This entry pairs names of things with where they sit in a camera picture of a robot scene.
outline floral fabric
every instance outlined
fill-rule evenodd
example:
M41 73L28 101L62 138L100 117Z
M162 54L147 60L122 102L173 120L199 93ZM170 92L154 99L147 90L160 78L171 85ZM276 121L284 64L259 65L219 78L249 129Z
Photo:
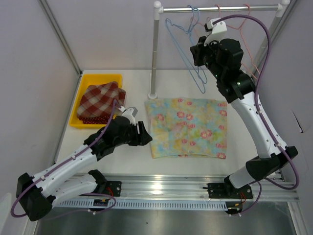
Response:
M227 103L209 99L152 99L145 102L151 122L153 158L226 158Z

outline gray wall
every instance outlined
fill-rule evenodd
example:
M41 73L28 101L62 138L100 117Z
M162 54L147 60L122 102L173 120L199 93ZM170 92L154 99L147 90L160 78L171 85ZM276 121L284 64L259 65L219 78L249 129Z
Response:
M300 0L273 47L261 87L261 100L273 125L299 155L300 206L313 234L313 1ZM300 133L297 117L304 133ZM288 166L287 179L294 179Z
M1 203L21 174L51 162L78 78L36 0L1 1L0 32ZM2 234L25 222L9 215Z
M153 38L153 2L155 0L49 0L64 35L82 69L149 69L152 61ZM185 7L189 4L197 7L241 6L279 3L280 0L161 0L164 7ZM274 12L252 12L270 26ZM201 13L201 22L207 16L218 17L218 13ZM157 67L159 69L183 69L184 63L179 57L167 29L166 17L176 24L188 27L191 13L163 14L160 19L159 48ZM228 21L230 25L239 26L242 19ZM204 28L196 27L200 36ZM255 54L264 39L264 33L253 22L247 22L244 29L246 41ZM192 60L188 36L178 29L173 29L182 48ZM227 36L239 40L238 31L229 29ZM243 60L249 64L246 53Z

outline checkered cloth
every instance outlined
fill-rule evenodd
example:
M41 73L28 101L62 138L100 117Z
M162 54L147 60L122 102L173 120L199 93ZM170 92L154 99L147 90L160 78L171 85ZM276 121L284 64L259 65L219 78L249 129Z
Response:
M106 124L113 101L116 99L120 105L124 105L125 95L126 91L119 88L116 82L90 85L80 101L77 117L84 124Z

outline yellow bin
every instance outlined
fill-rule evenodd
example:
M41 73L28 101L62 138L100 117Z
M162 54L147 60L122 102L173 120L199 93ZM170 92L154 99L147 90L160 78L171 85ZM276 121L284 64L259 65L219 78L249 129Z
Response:
M84 74L82 77L82 81L80 83L74 107L69 119L69 125L72 127L76 127L78 129L83 128L93 128L100 129L106 125L103 124L83 124L83 121L79 120L77 117L77 109L79 107L79 103L87 90L87 87L90 85L102 85L109 82L117 82L118 87L122 88L122 75L121 74Z

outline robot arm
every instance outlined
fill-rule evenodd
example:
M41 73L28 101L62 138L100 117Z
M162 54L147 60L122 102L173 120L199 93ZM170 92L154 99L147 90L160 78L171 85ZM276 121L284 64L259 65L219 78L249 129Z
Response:
M107 181L98 170L92 170L77 179L69 178L84 167L112 153L120 145L138 146L152 141L143 122L135 123L134 117L137 109L124 107L120 109L123 114L113 119L103 136L81 155L77 156L77 153L90 146L99 137L104 127L90 135L76 151L61 162L32 177L27 173L19 177L17 197L31 184L42 179L20 199L20 204L31 221L41 219L55 205L72 197L90 192L104 193Z
M260 111L256 109L254 82L240 70L243 50L238 41L223 39L227 30L226 24L221 21L214 25L213 22L218 19L212 19L205 25L206 31L211 34L207 37L200 37L198 43L190 50L195 66L205 65L215 76L220 93L244 121L257 149L257 157L246 162L244 167L225 178L224 187L231 197L233 193L240 192L240 188L264 179L288 162L268 133L259 115L260 112L276 136L280 147L290 158L294 158L298 152L294 146L287 146L280 138L263 109L259 97L257 98Z

